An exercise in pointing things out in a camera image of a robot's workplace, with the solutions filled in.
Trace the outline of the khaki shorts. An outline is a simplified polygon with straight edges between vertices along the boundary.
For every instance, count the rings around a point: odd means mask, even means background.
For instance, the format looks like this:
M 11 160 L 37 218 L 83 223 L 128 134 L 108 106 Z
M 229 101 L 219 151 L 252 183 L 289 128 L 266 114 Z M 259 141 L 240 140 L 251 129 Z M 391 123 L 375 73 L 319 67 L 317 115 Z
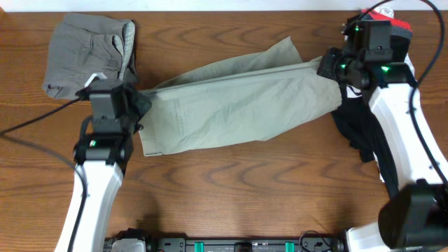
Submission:
M 152 106 L 139 135 L 146 157 L 266 141 L 342 103 L 339 85 L 303 62 L 290 38 L 214 62 L 143 91 Z

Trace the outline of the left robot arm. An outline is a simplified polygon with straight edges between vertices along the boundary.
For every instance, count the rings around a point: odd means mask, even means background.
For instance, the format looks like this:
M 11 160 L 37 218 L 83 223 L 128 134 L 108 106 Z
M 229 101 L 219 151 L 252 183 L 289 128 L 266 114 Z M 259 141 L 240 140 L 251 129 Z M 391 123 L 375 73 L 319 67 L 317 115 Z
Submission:
M 73 194 L 56 251 L 102 251 L 139 121 L 151 107 L 132 84 L 94 78 L 77 95 L 92 107 L 74 146 Z

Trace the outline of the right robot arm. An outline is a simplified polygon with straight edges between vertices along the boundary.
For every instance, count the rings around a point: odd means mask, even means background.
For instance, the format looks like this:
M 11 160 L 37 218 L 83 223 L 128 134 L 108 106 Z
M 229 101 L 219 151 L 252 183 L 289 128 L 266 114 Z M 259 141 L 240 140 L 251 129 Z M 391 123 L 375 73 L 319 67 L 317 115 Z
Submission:
M 330 48 L 319 76 L 336 81 L 339 131 L 376 160 L 389 201 L 371 224 L 348 229 L 335 251 L 427 251 L 447 245 L 447 160 L 420 105 L 406 63 L 409 27 L 395 20 L 349 20 L 342 48 Z

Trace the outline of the black garment with logo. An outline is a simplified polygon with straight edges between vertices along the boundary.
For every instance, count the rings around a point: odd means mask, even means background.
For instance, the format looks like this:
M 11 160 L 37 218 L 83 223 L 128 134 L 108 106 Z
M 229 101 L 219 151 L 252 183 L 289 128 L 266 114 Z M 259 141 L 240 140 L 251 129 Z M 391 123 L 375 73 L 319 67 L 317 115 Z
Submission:
M 398 175 L 381 125 L 359 91 L 350 86 L 340 91 L 342 104 L 331 113 L 339 132 L 359 151 L 362 162 L 377 162 L 388 195 L 394 197 L 399 193 Z

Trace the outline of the folded grey shorts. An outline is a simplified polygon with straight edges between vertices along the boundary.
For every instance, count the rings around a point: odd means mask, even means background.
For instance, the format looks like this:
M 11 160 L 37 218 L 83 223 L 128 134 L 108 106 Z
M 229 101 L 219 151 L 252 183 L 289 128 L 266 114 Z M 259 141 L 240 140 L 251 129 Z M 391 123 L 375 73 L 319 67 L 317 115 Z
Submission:
M 43 90 L 54 99 L 75 99 L 95 73 L 136 83 L 132 20 L 68 13 L 52 33 Z

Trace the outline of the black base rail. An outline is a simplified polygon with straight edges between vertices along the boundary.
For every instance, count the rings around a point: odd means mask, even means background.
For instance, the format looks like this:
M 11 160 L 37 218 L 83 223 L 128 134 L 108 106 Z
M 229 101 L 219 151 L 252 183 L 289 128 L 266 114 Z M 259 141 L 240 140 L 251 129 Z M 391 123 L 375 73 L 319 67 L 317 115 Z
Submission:
M 128 229 L 107 238 L 103 251 L 145 252 L 344 252 L 339 237 L 307 231 L 291 239 L 191 239 L 185 236 L 152 237 L 143 230 Z

